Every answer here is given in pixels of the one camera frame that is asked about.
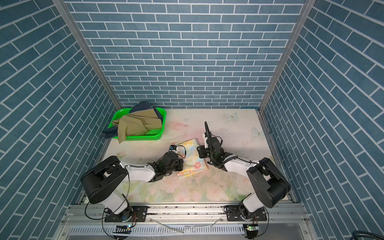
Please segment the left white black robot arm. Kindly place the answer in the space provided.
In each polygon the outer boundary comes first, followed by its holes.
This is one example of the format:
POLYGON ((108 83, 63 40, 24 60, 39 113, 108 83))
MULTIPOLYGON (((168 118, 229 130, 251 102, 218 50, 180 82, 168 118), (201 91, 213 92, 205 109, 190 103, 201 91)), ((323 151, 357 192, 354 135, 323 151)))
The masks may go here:
POLYGON ((90 204, 105 207, 100 218, 87 218, 95 221, 127 222, 132 220, 134 210, 129 204, 128 193, 117 192, 118 186, 131 181, 153 183, 162 180, 173 172, 183 170, 184 158, 175 152, 166 152, 159 160, 145 165, 134 166, 121 162, 117 156, 110 156, 81 176, 81 184, 90 204))

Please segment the green plastic basket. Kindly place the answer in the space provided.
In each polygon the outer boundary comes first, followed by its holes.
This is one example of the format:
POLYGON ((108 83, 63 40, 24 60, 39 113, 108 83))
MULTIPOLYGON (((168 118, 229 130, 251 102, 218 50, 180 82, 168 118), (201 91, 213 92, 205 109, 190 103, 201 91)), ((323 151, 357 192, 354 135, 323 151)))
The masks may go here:
MULTIPOLYGON (((118 110, 112 117, 111 119, 111 122, 108 126, 108 128, 111 128, 113 127, 113 123, 112 121, 114 120, 117 120, 117 119, 120 119, 122 116, 124 115, 127 115, 130 113, 132 108, 125 108, 125 109, 121 109, 121 110, 118 110)), ((156 141, 156 140, 159 140, 161 137, 162 137, 162 134, 164 132, 164 129, 165 129, 165 123, 166 123, 166 118, 167 118, 167 112, 165 109, 163 108, 156 108, 160 114, 163 116, 163 123, 162 123, 162 127, 160 129, 154 129, 154 130, 150 130, 148 133, 146 133, 145 135, 141 135, 141 136, 127 136, 126 137, 126 141, 156 141)))

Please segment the olive khaki skirt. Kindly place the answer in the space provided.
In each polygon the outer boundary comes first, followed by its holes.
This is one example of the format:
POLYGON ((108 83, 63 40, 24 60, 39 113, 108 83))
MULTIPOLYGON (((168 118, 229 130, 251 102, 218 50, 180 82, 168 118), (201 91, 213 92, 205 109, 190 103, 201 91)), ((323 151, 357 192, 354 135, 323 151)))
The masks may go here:
POLYGON ((122 143, 127 137, 143 136, 151 130, 161 129, 163 119, 158 110, 147 109, 129 113, 113 120, 113 125, 118 128, 118 141, 122 143))

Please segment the floral pastel skirt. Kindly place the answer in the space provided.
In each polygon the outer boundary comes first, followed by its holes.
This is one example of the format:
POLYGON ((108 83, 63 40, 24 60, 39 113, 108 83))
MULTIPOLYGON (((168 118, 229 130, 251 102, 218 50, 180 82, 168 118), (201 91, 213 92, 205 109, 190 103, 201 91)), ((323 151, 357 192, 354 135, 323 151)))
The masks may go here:
POLYGON ((175 145, 177 146, 176 153, 184 157, 183 170, 177 173, 179 180, 208 170, 206 161, 199 157, 197 147, 200 145, 197 139, 190 139, 184 142, 176 142, 175 145))

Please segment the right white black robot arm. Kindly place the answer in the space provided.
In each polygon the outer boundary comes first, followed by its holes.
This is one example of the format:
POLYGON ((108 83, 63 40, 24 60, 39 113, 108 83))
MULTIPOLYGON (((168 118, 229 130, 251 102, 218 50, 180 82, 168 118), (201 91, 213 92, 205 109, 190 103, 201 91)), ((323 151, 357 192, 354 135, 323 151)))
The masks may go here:
POLYGON ((254 191, 239 203, 240 215, 245 220, 254 218, 259 209, 274 207, 291 190, 287 179, 269 158, 254 162, 205 146, 197 147, 197 151, 199 157, 210 159, 216 168, 237 173, 251 182, 254 191))

